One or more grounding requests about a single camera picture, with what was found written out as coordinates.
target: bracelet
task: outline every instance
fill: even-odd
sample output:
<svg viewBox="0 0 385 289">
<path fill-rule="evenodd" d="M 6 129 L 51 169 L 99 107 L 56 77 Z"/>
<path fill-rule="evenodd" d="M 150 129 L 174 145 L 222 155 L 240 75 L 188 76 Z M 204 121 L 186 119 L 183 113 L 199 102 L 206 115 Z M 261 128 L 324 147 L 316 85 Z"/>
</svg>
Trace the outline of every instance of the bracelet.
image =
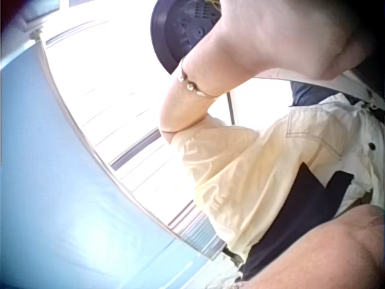
<svg viewBox="0 0 385 289">
<path fill-rule="evenodd" d="M 198 89 L 198 86 L 196 83 L 188 80 L 186 72 L 183 70 L 183 60 L 185 58 L 183 57 L 182 60 L 180 61 L 180 72 L 178 75 L 178 80 L 179 82 L 187 82 L 187 89 L 191 92 L 195 92 L 197 96 L 201 98 L 208 98 L 208 99 L 215 99 L 219 98 L 219 96 L 212 96 L 212 95 L 207 95 L 206 93 L 202 92 L 201 90 Z"/>
</svg>

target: blue wall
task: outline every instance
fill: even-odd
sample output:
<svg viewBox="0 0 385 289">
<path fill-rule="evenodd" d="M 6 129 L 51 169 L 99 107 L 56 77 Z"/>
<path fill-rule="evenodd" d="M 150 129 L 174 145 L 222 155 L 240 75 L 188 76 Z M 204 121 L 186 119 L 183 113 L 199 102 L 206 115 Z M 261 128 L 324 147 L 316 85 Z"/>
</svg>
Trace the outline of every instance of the blue wall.
<svg viewBox="0 0 385 289">
<path fill-rule="evenodd" d="M 1 73 L 2 282 L 180 288 L 206 258 L 163 231 L 97 165 L 58 106 L 38 49 Z"/>
</svg>

